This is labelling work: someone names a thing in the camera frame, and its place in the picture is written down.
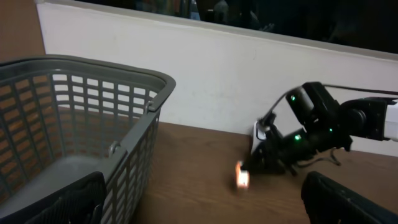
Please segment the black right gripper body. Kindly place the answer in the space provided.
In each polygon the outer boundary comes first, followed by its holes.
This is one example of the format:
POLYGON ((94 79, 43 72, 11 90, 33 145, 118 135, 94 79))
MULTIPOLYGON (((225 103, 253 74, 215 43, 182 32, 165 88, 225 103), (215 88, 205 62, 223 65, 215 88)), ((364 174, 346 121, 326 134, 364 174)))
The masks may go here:
POLYGON ((296 174, 294 166, 299 161, 307 161, 315 156, 315 141, 304 129, 282 135, 277 126, 264 128, 266 140, 242 161, 243 170, 250 174, 284 174, 289 171, 296 174))

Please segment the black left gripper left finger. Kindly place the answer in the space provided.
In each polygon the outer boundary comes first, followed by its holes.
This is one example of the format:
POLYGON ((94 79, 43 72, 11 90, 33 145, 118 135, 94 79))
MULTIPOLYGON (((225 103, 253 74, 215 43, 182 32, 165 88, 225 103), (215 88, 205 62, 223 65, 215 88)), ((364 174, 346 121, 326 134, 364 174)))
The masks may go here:
POLYGON ((104 175, 95 171, 21 210, 2 224, 97 224, 107 196, 104 175))

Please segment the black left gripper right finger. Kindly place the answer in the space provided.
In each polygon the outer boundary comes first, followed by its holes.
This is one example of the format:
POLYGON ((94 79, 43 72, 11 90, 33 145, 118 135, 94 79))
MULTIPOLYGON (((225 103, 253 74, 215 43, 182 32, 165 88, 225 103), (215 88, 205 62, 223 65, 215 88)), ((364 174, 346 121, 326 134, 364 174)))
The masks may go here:
POLYGON ((397 224, 397 215, 327 176, 311 171, 301 189, 311 224, 397 224))

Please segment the small orange snack pack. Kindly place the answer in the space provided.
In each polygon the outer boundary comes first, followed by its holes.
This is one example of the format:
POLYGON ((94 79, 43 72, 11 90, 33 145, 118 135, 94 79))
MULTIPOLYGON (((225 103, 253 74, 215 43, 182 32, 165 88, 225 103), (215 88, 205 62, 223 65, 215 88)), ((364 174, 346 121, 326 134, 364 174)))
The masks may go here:
POLYGON ((243 170, 243 163, 238 161, 235 165, 235 174, 236 174, 236 186, 238 189, 248 189, 249 188, 249 172, 243 170))

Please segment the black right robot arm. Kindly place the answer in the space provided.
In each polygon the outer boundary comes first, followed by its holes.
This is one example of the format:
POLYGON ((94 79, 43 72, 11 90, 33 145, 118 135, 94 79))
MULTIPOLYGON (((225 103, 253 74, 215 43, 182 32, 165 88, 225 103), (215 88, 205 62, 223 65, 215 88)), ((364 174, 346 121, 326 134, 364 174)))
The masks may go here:
POLYGON ((337 149, 351 150, 354 136, 376 141, 397 141, 397 92, 374 90, 374 97, 338 103, 329 85, 306 82, 281 97, 286 99, 302 128, 282 135, 270 109, 254 123, 252 148, 237 174, 296 175, 320 162, 316 155, 337 149))

